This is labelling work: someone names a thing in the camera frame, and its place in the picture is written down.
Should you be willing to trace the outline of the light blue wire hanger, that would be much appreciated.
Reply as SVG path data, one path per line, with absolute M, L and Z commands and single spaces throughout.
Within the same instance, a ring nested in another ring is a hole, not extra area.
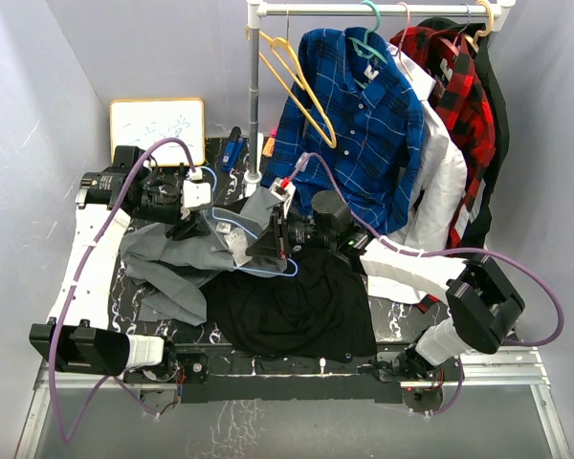
M 205 166 L 205 165 L 198 166 L 197 168 L 199 168 L 205 172 L 208 172 L 210 174 L 210 176 L 212 177 L 213 182 L 211 185 L 211 191 L 212 191 L 211 197 L 214 197 L 214 192 L 215 192 L 217 185 L 218 185 L 218 178 L 217 178 L 216 173 L 214 172 L 213 169 L 211 169 L 210 167 Z M 232 227 L 240 228 L 243 230 L 244 233 L 246 233 L 248 236 L 252 237 L 254 240 L 258 239 L 258 236 L 254 232 L 249 230 L 246 226 L 244 226 L 240 222 L 233 220 L 233 219 L 230 219 L 230 218 L 218 216 L 215 213 L 215 209 L 216 209 L 216 207 L 210 208 L 210 215 L 211 215 L 212 219 L 214 219 L 217 222 L 230 224 Z M 281 277 L 289 277 L 289 278 L 296 277 L 296 275 L 298 274 L 298 263 L 296 261 L 292 260 L 291 258 L 287 259 L 287 263 L 288 263 L 288 265 L 293 267 L 293 271 L 291 273 L 271 272 L 271 271 L 255 269 L 255 268 L 246 268 L 244 265 L 243 266 L 236 266 L 236 267 L 234 267 L 234 269 L 237 271 L 240 271 L 240 272 L 244 272 L 244 273 L 259 275 L 261 277 L 264 277 L 264 276 L 265 277 L 281 276 Z

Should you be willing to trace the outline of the grey shirt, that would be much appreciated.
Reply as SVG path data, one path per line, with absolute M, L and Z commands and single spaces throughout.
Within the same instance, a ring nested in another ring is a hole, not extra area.
M 245 200 L 239 212 L 216 208 L 218 216 L 236 220 L 258 238 L 270 221 L 279 200 L 266 188 L 260 188 Z M 158 223 L 126 234 L 120 246 L 126 275 L 137 285 L 148 284 L 155 293 L 142 299 L 139 319 L 176 319 L 197 326 L 207 321 L 207 301 L 201 288 L 222 272 L 244 273 L 234 269 L 232 253 L 225 235 L 216 231 L 217 221 L 210 209 L 203 215 L 210 234 L 175 241 L 166 239 Z M 291 273 L 286 261 L 252 257 L 246 268 Z

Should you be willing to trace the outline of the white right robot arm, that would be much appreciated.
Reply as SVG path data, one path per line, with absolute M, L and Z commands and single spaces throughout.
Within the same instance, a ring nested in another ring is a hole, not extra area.
M 524 310 L 516 289 L 488 255 L 461 259 L 392 250 L 355 224 L 334 190 L 314 196 L 309 220 L 288 211 L 286 190 L 276 197 L 268 226 L 248 245 L 248 256 L 285 260 L 295 247 L 327 248 L 367 277 L 396 281 L 447 305 L 448 318 L 421 332 L 396 357 L 376 362 L 385 373 L 426 380 L 468 351 L 493 355 Z

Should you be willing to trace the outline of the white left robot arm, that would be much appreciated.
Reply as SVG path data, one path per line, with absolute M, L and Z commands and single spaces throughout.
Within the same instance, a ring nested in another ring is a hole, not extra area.
M 148 150 L 119 145 L 110 166 L 86 172 L 76 203 L 76 235 L 55 304 L 45 322 L 32 325 L 29 341 L 51 373 L 116 377 L 145 368 L 166 382 L 178 370 L 178 358 L 160 337 L 112 331 L 102 311 L 111 287 L 121 240 L 134 219 L 178 230 L 195 223 L 211 203 L 211 186 L 201 166 L 187 153 L 167 176 L 155 158 L 164 146 Z

